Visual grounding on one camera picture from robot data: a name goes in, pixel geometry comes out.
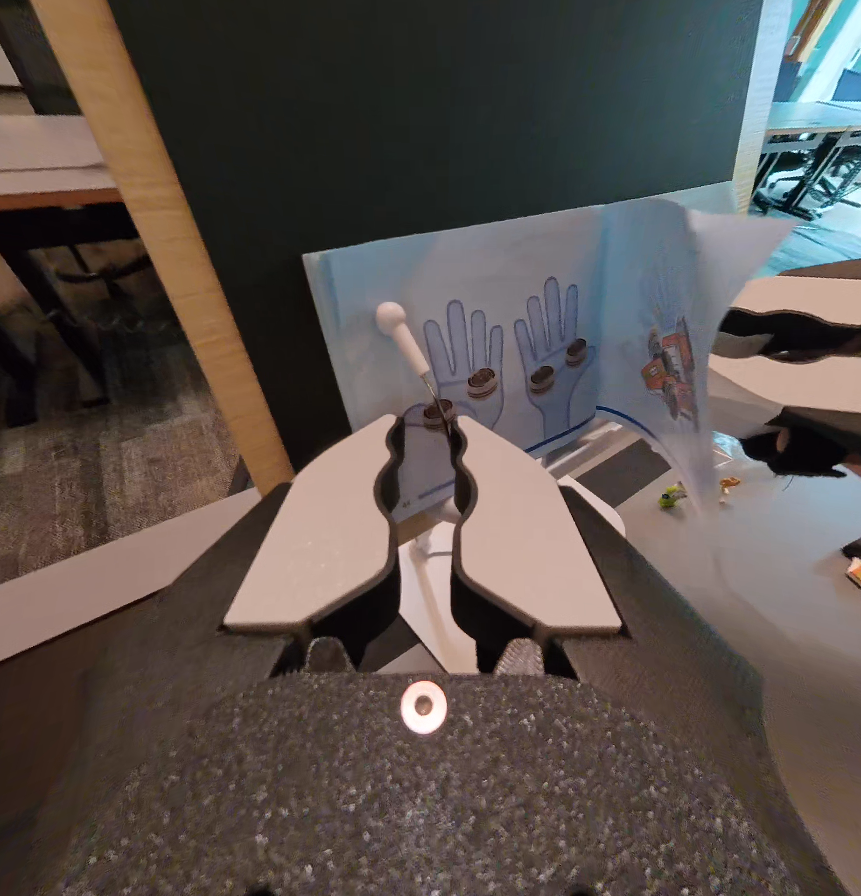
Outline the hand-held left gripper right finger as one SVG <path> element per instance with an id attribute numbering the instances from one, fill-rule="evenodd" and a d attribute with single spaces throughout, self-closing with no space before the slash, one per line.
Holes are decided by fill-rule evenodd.
<path id="1" fill-rule="evenodd" d="M 613 636 L 623 619 L 559 481 L 471 418 L 452 423 L 452 616 L 480 658 L 517 639 Z"/>

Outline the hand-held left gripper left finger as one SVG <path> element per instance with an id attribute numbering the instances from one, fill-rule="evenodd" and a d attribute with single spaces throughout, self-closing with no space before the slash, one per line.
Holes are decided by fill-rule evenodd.
<path id="1" fill-rule="evenodd" d="M 232 633 L 280 633 L 304 648 L 334 637 L 364 652 L 399 615 L 392 510 L 403 420 L 381 417 L 305 466 L 223 618 Z"/>

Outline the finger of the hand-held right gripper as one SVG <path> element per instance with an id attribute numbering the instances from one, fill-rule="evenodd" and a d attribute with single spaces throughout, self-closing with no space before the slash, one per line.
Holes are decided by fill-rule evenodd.
<path id="1" fill-rule="evenodd" d="M 715 420 L 768 421 L 791 408 L 861 414 L 861 357 L 791 363 L 712 354 L 708 398 Z"/>
<path id="2" fill-rule="evenodd" d="M 721 320 L 711 353 L 791 364 L 861 357 L 861 280 L 751 280 Z"/>

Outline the white booklet stand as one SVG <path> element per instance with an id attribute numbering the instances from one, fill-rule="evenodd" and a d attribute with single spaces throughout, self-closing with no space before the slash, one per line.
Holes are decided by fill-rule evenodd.
<path id="1" fill-rule="evenodd" d="M 377 308 L 376 320 L 378 329 L 396 343 L 424 382 L 432 398 L 431 408 L 436 410 L 447 438 L 451 416 L 443 407 L 441 387 L 431 381 L 431 366 L 413 336 L 404 309 L 394 302 L 384 302 Z M 399 549 L 400 613 L 438 666 L 450 673 L 473 673 L 477 669 L 476 650 L 468 645 L 468 637 L 455 624 L 450 609 L 451 552 L 458 519 L 455 500 L 448 497 L 402 524 L 417 533 Z"/>

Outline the black office chair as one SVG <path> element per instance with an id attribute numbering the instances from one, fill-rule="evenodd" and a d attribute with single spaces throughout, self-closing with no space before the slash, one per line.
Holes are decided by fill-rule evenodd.
<path id="1" fill-rule="evenodd" d="M 813 220 L 861 187 L 861 131 L 768 140 L 751 194 L 754 210 Z"/>

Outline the lego instruction booklet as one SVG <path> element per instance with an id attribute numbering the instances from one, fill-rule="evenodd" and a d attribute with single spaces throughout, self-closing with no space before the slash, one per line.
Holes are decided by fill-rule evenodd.
<path id="1" fill-rule="evenodd" d="M 441 400 L 532 457 L 595 419 L 716 503 L 707 367 L 719 325 L 793 229 L 654 197 L 311 252 L 302 262 L 353 430 L 405 419 L 406 519 L 454 492 L 432 399 L 377 310 L 398 304 Z"/>

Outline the small wooden desk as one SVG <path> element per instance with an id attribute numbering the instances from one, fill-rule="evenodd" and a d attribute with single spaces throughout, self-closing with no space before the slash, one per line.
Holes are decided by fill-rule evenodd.
<path id="1" fill-rule="evenodd" d="M 33 252 L 136 238 L 83 116 L 0 115 L 0 257 L 74 356 L 86 407 L 109 401 L 100 349 Z"/>

